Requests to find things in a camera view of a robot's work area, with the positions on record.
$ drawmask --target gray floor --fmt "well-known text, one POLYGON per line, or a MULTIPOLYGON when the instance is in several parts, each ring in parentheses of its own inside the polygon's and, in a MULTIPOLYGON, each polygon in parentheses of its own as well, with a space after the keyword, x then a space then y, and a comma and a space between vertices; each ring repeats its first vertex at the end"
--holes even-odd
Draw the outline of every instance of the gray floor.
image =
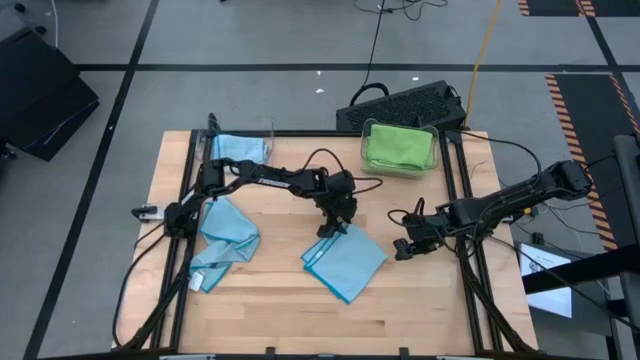
MULTIPOLYGON (((59 47, 78 64, 126 64, 150 0, 58 0, 59 47)), ((45 24, 54 42, 48 1, 24 1, 26 19, 45 24)), ((375 8, 376 1, 360 1, 375 8)), ((425 7, 419 22, 386 15, 375 61, 472 64, 494 2, 451 1, 425 7)), ((640 64, 640 19, 598 19, 618 62, 640 64)), ((350 1, 160 0, 140 63, 265 64, 365 63, 376 16, 350 1)), ((520 15, 506 1, 487 50, 491 64, 606 64, 584 18, 520 15)), ((52 162, 26 155, 0 173, 0 348, 22 357, 71 220, 105 130, 122 72, 85 72, 101 105, 52 162)), ((115 129, 98 186, 40 356, 109 349, 117 290, 131 261, 138 223, 129 210, 147 197, 161 134, 202 126, 214 111, 225 129, 252 129, 269 117, 278 129, 333 129, 335 110, 346 106, 362 71, 137 72, 115 129)), ((640 96, 640 74, 625 74, 640 96)), ((466 99, 470 72, 373 72, 392 92, 446 80, 466 99)), ((526 145, 543 166, 568 159, 543 73, 480 73, 474 129, 526 145)), ((377 94, 366 94, 370 98, 377 94)), ((505 145, 493 145, 501 179, 530 176, 534 163, 505 145)), ((577 228, 594 230, 586 207, 563 212, 577 228)), ((525 225, 544 231, 564 248, 603 251, 595 236, 561 225, 550 213, 525 225)), ((514 237, 527 235, 513 228, 514 237)), ((606 358, 604 338, 560 330, 534 317, 542 349, 558 355, 606 358)))

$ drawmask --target black wire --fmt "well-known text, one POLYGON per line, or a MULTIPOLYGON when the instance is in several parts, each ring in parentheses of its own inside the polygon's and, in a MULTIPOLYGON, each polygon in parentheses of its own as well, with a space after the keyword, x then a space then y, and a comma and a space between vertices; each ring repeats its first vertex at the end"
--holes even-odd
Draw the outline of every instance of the black wire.
POLYGON ((146 239, 149 235, 153 234, 154 231, 158 230, 160 226, 164 225, 164 222, 165 220, 162 220, 160 224, 156 225, 153 229, 149 230, 146 234, 142 235, 138 240, 136 240, 136 242, 133 244, 133 248, 135 249, 140 241, 146 239))
POLYGON ((599 162, 605 161, 605 160, 607 160, 607 159, 615 159, 615 157, 616 157, 615 155, 609 155, 609 156, 605 156, 605 157, 603 157, 603 158, 600 158, 600 159, 598 159, 598 160, 592 161, 592 162, 588 163, 588 164, 585 166, 585 169, 588 169, 588 168, 592 167, 593 165, 595 165, 595 164, 597 164, 597 163, 599 163, 599 162))
MULTIPOLYGON (((520 230, 522 230, 522 232, 524 232, 525 234, 529 234, 530 236, 533 236, 533 234, 530 231, 525 230, 525 228, 523 228, 520 224, 518 224, 517 222, 513 222, 513 225, 517 226, 520 230)), ((558 249, 560 252, 562 252, 563 254, 567 255, 567 256, 573 256, 573 257, 577 257, 578 259, 584 259, 581 256, 575 255, 575 254, 570 254, 568 252, 566 252, 563 248, 561 248, 560 246, 548 241, 547 239, 544 239, 544 243, 545 244, 549 244, 552 247, 558 249)))
POLYGON ((549 206, 549 205, 548 205, 548 207, 549 207, 549 208, 551 208, 551 209, 554 209, 554 210, 561 210, 561 211, 564 211, 564 210, 571 210, 571 209, 574 209, 574 208, 577 208, 577 207, 580 207, 580 206, 587 206, 587 205, 591 205, 591 204, 593 204, 594 202, 598 202, 598 201, 600 201, 600 199, 602 199, 603 197, 605 197, 605 196, 607 196, 607 195, 609 195, 609 194, 611 194, 611 193, 614 193, 614 192, 616 192, 616 191, 618 191, 618 190, 620 190, 620 189, 622 189, 622 186, 618 186, 618 187, 617 187, 617 188, 615 188, 615 189, 611 189, 611 190, 609 190, 609 191, 605 191, 604 193, 602 193, 602 195, 599 195, 599 197, 598 197, 597 199, 595 199, 595 200, 591 200, 591 201, 589 201, 589 202, 587 202, 587 203, 585 203, 585 204, 573 205, 573 206, 569 206, 569 207, 566 207, 566 208, 561 208, 561 207, 556 207, 556 206, 549 206))
POLYGON ((292 173, 290 173, 290 174, 287 174, 287 176, 288 176, 288 177, 291 177, 291 176, 300 175, 303 171, 307 170, 307 166, 309 166, 309 163, 311 163, 311 159, 313 159, 313 157, 314 157, 317 153, 319 153, 319 152, 326 152, 326 153, 328 153, 329 155, 333 156, 333 158, 334 158, 334 159, 336 160, 336 162, 338 163, 338 166, 340 167, 340 170, 341 170, 341 171, 344 171, 344 166, 342 166, 342 162, 340 161, 340 159, 338 159, 338 155, 336 155, 333 151, 331 151, 331 150, 329 150, 329 149, 326 149, 326 148, 320 148, 320 149, 316 149, 316 150, 314 150, 314 151, 311 153, 311 155, 309 155, 309 158, 307 159, 307 162, 305 162, 305 163, 304 163, 304 165, 303 165, 300 169, 298 169, 298 170, 296 170, 296 171, 294 171, 294 172, 292 172, 292 173))
MULTIPOLYGON (((442 3, 440 3, 440 4, 436 4, 436 3, 432 3, 432 2, 424 1, 424 0, 423 1, 407 0, 406 2, 409 3, 409 4, 405 5, 403 3, 403 6, 401 6, 401 7, 388 7, 388 8, 382 8, 381 10, 382 10, 383 14, 393 14, 393 12, 396 11, 396 10, 403 10, 403 11, 405 11, 405 16, 408 19, 412 19, 406 13, 406 9, 412 7, 413 5, 420 4, 420 13, 418 15, 418 19, 420 19, 420 16, 422 16, 422 6, 423 5, 431 5, 431 6, 435 6, 435 7, 445 7, 445 6, 447 6, 449 4, 449 0, 443 0, 442 3)), ((371 14, 378 15, 380 13, 380 11, 375 11, 375 10, 370 10, 370 9, 365 9, 363 7, 360 7, 358 5, 358 0, 353 0, 353 6, 356 9, 360 10, 360 11, 368 12, 368 13, 371 13, 371 14)))
MULTIPOLYGON (((551 210, 551 208, 550 208, 549 206, 547 206, 547 204, 542 203, 542 204, 540 204, 540 205, 545 206, 545 207, 547 207, 549 210, 551 210)), ((555 217, 556 217, 556 219, 558 219, 558 221, 560 221, 564 226, 568 227, 569 229, 571 229, 571 230, 573 230, 573 231, 577 231, 577 232, 579 232, 579 233, 583 233, 583 234, 600 235, 600 234, 598 234, 598 233, 597 233, 597 232, 595 232, 595 231, 586 231, 586 230, 576 229, 576 228, 574 228, 573 226, 571 226, 571 225, 567 224, 567 222, 566 222, 566 221, 562 220, 562 218, 561 218, 560 216, 558 216, 558 214, 556 214, 553 210, 551 210, 551 213, 552 213, 552 214, 553 214, 553 216, 555 216, 555 217)))
POLYGON ((618 320, 619 322, 627 325, 629 327, 629 329, 631 330, 631 332, 636 333, 636 334, 640 334, 640 328, 633 325, 631 322, 623 319, 621 316, 618 316, 617 314, 614 314, 613 312, 609 311, 607 308, 605 308, 604 306, 598 304, 597 301, 593 300, 592 298, 590 298, 589 296, 587 296, 585 293, 583 293, 582 291, 578 290, 575 286, 569 284, 568 281, 566 281, 565 279, 563 279, 562 277, 560 277, 558 274, 556 274, 553 270, 548 269, 546 267, 544 267, 542 264, 540 264, 539 262, 537 262, 536 260, 534 260, 533 258, 531 258, 531 256, 529 256, 528 254, 525 254, 522 250, 518 249, 517 247, 509 244, 508 242, 504 241, 504 240, 500 240, 498 238, 495 238, 493 236, 490 236, 490 238, 500 244, 503 244, 504 246, 508 246, 511 249, 513 249, 517 254, 523 255, 524 257, 528 258, 532 263, 538 265, 544 272, 546 272, 547 274, 551 275, 553 278, 555 278, 557 281, 561 282, 564 286, 571 288, 573 291, 575 291, 578 295, 582 296, 585 300, 589 301, 590 303, 592 303, 595 307, 597 307, 598 309, 602 310, 604 313, 606 313, 607 315, 609 315, 609 317, 618 320))
POLYGON ((122 344, 120 344, 120 340, 118 340, 118 333, 117 333, 118 316, 120 314, 120 306, 122 306, 122 298, 124 296, 124 290, 127 287, 127 281, 129 280, 129 276, 131 275, 131 272, 136 267, 138 262, 145 255, 147 255, 149 251, 153 250, 153 248, 155 248, 164 239, 165 235, 166 233, 163 233, 156 241, 154 241, 151 245, 149 245, 148 248, 146 248, 142 253, 140 253, 140 255, 133 261, 131 266, 129 266, 127 273, 124 275, 124 279, 122 280, 122 285, 120 286, 120 294, 118 295, 118 302, 116 302, 116 310, 115 310, 115 313, 113 314, 113 323, 111 324, 111 336, 113 337, 113 342, 116 343, 117 347, 122 346, 122 344))
POLYGON ((373 189, 379 188, 380 186, 382 186, 382 184, 384 184, 384 180, 377 178, 377 177, 353 177, 353 180, 356 181, 377 181, 378 183, 370 186, 366 189, 362 189, 362 190, 358 190, 358 191, 354 191, 351 195, 356 195, 356 194, 362 194, 365 193, 367 191, 371 191, 373 189))
POLYGON ((444 0, 441 4, 434 4, 432 2, 428 2, 428 1, 421 1, 421 0, 402 0, 402 11, 404 12, 404 16, 411 20, 411 21, 419 21, 420 18, 422 17, 422 7, 425 5, 431 5, 431 6, 435 6, 435 7, 445 7, 449 4, 449 0, 444 0), (407 8, 411 7, 411 5, 414 4, 420 4, 420 6, 418 7, 418 16, 415 18, 412 18, 411 16, 409 16, 409 13, 407 12, 407 8))
POLYGON ((398 225, 398 226, 402 226, 403 228, 412 228, 412 227, 420 227, 420 224, 414 224, 414 225, 405 225, 401 222, 398 222, 398 220, 394 219, 391 214, 396 213, 396 212, 400 212, 403 213, 405 215, 411 215, 411 213, 409 213, 407 210, 404 209, 393 209, 393 210, 389 210, 387 212, 387 217, 389 218, 389 220, 391 220, 392 223, 398 225))
MULTIPOLYGON (((490 138, 490 137, 484 137, 484 136, 476 135, 476 134, 469 133, 469 132, 466 132, 466 131, 460 131, 460 130, 452 130, 452 131, 458 132, 460 134, 465 134, 465 135, 468 135, 468 136, 471 136, 471 137, 475 137, 475 138, 478 138, 478 139, 481 139, 481 140, 486 140, 486 141, 489 141, 489 142, 496 142, 496 143, 499 143, 499 144, 513 145, 515 147, 518 147, 518 148, 524 150, 529 155, 531 155, 533 160, 536 162, 536 167, 538 169, 538 172, 536 174, 536 178, 535 178, 535 181, 534 181, 532 187, 535 187, 540 182, 540 178, 542 177, 542 164, 540 163, 540 159, 538 159, 538 157, 536 156, 536 154, 533 153, 533 151, 529 150, 524 145, 515 143, 513 141, 508 141, 508 140, 500 140, 500 139, 494 139, 494 138, 490 138)), ((513 194, 511 194, 509 196, 512 197, 514 195, 519 195, 520 193, 526 192, 526 191, 529 191, 529 188, 522 189, 521 191, 513 193, 513 194)), ((473 249, 471 251, 471 254, 468 254, 469 247, 465 250, 465 253, 467 254, 467 259, 472 257, 475 254, 475 252, 477 250, 477 247, 480 246, 479 241, 476 240, 476 233, 478 231, 478 226, 480 225, 480 222, 484 219, 484 216, 491 210, 491 208, 495 204, 499 203, 500 201, 504 201, 504 198, 496 199, 494 202, 492 202, 489 205, 487 205, 487 207, 485 207, 484 210, 482 210, 482 212, 478 216, 478 219, 476 220, 476 223, 473 226, 473 231, 471 232, 471 243, 472 243, 471 246, 473 246, 474 244, 475 244, 475 246, 473 247, 473 249)))
POLYGON ((380 11, 378 14, 378 25, 376 25, 376 35, 373 37, 373 46, 371 47, 371 56, 369 57, 369 64, 367 65, 367 76, 364 78, 364 82, 360 88, 363 88, 367 85, 367 81, 369 81, 369 74, 371 73, 371 65, 373 64, 373 53, 376 51, 376 43, 378 42, 378 33, 380 32, 380 23, 382 22, 382 14, 384 13, 384 3, 386 0, 382 0, 382 5, 380 6, 380 11))

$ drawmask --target yellow cable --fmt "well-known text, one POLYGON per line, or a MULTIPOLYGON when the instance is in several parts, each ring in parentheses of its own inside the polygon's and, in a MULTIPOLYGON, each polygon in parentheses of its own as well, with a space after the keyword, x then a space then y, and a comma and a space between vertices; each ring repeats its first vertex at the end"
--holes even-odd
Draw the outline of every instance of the yellow cable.
POLYGON ((498 20, 498 14, 500 13, 501 6, 502 6, 502 0, 496 0, 496 6, 493 9, 493 15, 491 15, 491 21, 489 22, 489 28, 487 29, 487 33, 484 34, 484 40, 482 41, 482 47, 480 48, 480 55, 478 55, 476 64, 473 66, 473 75, 471 76, 471 86, 469 86, 469 98, 467 99, 467 116, 464 118, 464 127, 467 127, 469 116, 471 116, 471 109, 473 108, 473 88, 476 85, 476 75, 478 75, 478 67, 482 62, 482 58, 484 58, 484 53, 487 50, 487 44, 489 44, 489 39, 491 39, 493 26, 496 24, 496 21, 498 20))

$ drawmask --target blue cloth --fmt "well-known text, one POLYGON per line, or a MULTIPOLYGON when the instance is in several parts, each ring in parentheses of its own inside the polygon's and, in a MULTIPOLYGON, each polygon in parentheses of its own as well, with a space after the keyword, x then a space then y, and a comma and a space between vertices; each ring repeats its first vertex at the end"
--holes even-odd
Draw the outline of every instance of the blue cloth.
POLYGON ((367 286, 387 258, 378 244, 354 225, 347 234, 318 240, 302 254, 304 269, 350 304, 367 286))
POLYGON ((207 248, 196 255, 189 267, 193 276, 204 276, 200 289, 208 293, 234 262, 248 262, 260 244, 258 228, 226 198, 205 204, 200 226, 207 248))
POLYGON ((267 144, 262 138, 220 134, 213 139, 211 158, 230 158, 234 161, 251 160, 256 164, 267 161, 267 144))

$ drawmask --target wooden table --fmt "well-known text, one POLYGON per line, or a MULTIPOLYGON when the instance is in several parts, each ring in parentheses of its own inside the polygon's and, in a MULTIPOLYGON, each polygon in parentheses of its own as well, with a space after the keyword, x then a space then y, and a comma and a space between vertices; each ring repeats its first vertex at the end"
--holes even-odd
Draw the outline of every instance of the wooden table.
MULTIPOLYGON (((149 203, 178 199, 189 134, 164 134, 149 203)), ((331 149, 345 168, 362 175, 359 138, 278 137, 272 165, 298 168, 320 147, 331 149)), ((489 144, 465 137, 464 148, 474 195, 498 190, 489 144)), ((452 161, 457 169, 455 157, 452 161)), ((330 173, 338 169, 323 153, 314 157, 311 166, 325 166, 330 173)), ((459 173, 454 170, 454 174, 461 194, 459 173)), ((384 181, 381 188, 357 195, 354 223, 377 241, 389 258, 351 305, 336 299, 302 269, 300 255, 317 240, 317 227, 324 223, 313 201, 257 185, 233 193, 231 201, 260 229, 261 243, 251 262, 234 264, 210 294, 189 291, 180 352, 262 354, 273 346, 280 354, 397 355, 399 347, 408 347, 412 355, 473 354, 459 264, 453 254, 441 248, 410 261, 393 259, 392 241, 407 234, 387 219, 387 211, 411 210, 420 196, 425 198, 425 211, 448 202, 442 165, 421 180, 384 177, 384 181)), ((152 226, 143 225, 140 233, 152 226)), ((500 225, 495 235, 511 241, 506 225, 500 225)), ((141 242, 135 256, 154 238, 141 242)), ((163 242, 142 259, 130 278, 118 326, 125 341, 158 300, 168 244, 168 240, 163 242)), ((199 236, 196 251, 203 247, 199 236)), ((495 303, 522 338, 537 347, 515 253, 491 241, 485 241, 484 248, 495 303)), ((485 348, 490 348, 486 316, 479 302, 478 309, 485 348)), ((173 315, 169 310, 165 320, 165 345, 173 315)))

